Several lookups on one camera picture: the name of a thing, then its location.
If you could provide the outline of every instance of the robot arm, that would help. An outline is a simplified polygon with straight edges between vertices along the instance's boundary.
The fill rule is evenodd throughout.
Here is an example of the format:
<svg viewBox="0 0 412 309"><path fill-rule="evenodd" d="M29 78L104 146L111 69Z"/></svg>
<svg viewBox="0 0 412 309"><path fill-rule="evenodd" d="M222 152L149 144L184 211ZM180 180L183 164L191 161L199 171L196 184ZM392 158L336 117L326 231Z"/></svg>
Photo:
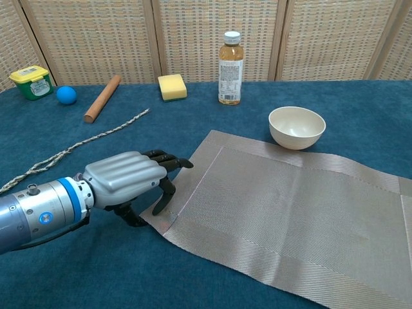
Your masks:
<svg viewBox="0 0 412 309"><path fill-rule="evenodd" d="M92 208L113 210L127 224L141 226L145 222L133 212L131 201L159 186L164 194L153 209L157 215L175 192L167 173L182 167L193 164L160 150L130 151L89 164L74 178L29 185L27 190L2 197L0 254L64 227L87 224Z"/></svg>

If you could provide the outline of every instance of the cable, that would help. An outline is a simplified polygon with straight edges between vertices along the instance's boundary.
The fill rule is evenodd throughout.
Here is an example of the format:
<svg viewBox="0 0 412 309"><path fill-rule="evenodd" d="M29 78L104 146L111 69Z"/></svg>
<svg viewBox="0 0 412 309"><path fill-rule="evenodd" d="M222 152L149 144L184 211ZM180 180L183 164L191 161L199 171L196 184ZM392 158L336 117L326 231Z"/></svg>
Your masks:
<svg viewBox="0 0 412 309"><path fill-rule="evenodd" d="M88 213L82 221L80 221L77 224L71 226L70 228L68 228L68 229L66 229L66 230L64 230L64 231L62 231L62 232L60 232L60 233L58 233L54 236L46 238L44 240L39 240L39 241L36 241L36 242L33 242L33 243L28 243L26 245L22 245L22 246L20 246L16 249L13 249L12 251L19 251L19 250L23 250L23 249L33 248L33 247L42 245L44 243L48 243L49 241L55 240L55 239L57 239L57 238L59 238L63 235L66 235L67 233L73 232L74 230L77 230L77 229L81 228L83 225L89 224L89 221L90 221L90 217L89 217L89 213Z"/></svg>
<svg viewBox="0 0 412 309"><path fill-rule="evenodd" d="M54 156L51 156L49 159L46 159L42 162L36 163L35 165L33 165L31 168L29 168L29 170L27 170L23 175L17 176L15 178L13 178L12 180L10 180L8 183L6 183L5 185L2 186L2 188L0 189L0 194L10 190L12 187L14 187L15 185L17 185L19 182L21 182L23 179L25 179L28 175L31 174L37 174L40 172L44 172L47 171L49 168L51 168L52 166L54 166L58 161L60 161L63 156L68 155L69 153L71 153L75 148L78 148L81 145L84 145L88 142L91 142L92 140L96 140L100 137L109 135L111 133L117 132L125 127L127 127L128 125L132 124L133 122L135 122L136 120L138 120L141 116L146 115L149 112L149 109L145 109L143 112L141 112L140 114L134 116L131 120L125 122L124 124L122 124L121 126L118 126L112 130L103 132L99 135L95 135L91 138L88 138L86 140L83 140L81 142L78 142L76 144L74 144L73 146L55 154Z"/></svg>

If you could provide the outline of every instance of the wooden rolling pin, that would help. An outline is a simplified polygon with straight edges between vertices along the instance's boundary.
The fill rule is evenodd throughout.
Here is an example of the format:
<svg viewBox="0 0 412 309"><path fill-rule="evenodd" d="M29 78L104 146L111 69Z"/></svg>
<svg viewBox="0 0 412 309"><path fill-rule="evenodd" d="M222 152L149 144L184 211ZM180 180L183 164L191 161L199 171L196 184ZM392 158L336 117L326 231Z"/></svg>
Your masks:
<svg viewBox="0 0 412 309"><path fill-rule="evenodd" d="M120 84L120 80L120 75L113 76L113 78L108 82L103 91L98 95L94 103L90 105L90 108L88 109L86 114L84 114L83 120L85 122L87 122L88 124L94 123L94 121L98 117L98 114L100 114L103 107L106 105L109 98L111 97L113 92L115 92L117 86Z"/></svg>

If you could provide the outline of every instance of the white cap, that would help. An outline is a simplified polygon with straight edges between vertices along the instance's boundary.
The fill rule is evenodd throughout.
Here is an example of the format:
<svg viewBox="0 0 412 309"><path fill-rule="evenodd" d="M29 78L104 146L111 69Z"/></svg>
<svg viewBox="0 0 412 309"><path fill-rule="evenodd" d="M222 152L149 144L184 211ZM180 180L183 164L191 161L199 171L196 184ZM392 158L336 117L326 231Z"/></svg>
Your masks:
<svg viewBox="0 0 412 309"><path fill-rule="evenodd" d="M226 44L239 44L240 42L240 33L237 31L228 31L225 32L225 43Z"/></svg>

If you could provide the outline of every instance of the ceramic bowl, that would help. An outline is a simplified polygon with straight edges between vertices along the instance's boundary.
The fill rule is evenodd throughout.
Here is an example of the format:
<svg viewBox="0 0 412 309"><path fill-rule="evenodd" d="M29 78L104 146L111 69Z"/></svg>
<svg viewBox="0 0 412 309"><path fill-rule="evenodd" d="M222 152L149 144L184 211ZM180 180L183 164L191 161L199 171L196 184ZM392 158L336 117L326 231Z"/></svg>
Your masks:
<svg viewBox="0 0 412 309"><path fill-rule="evenodd" d="M301 150L316 143L326 129L324 119L306 108L284 106L269 114L273 139L287 149Z"/></svg>

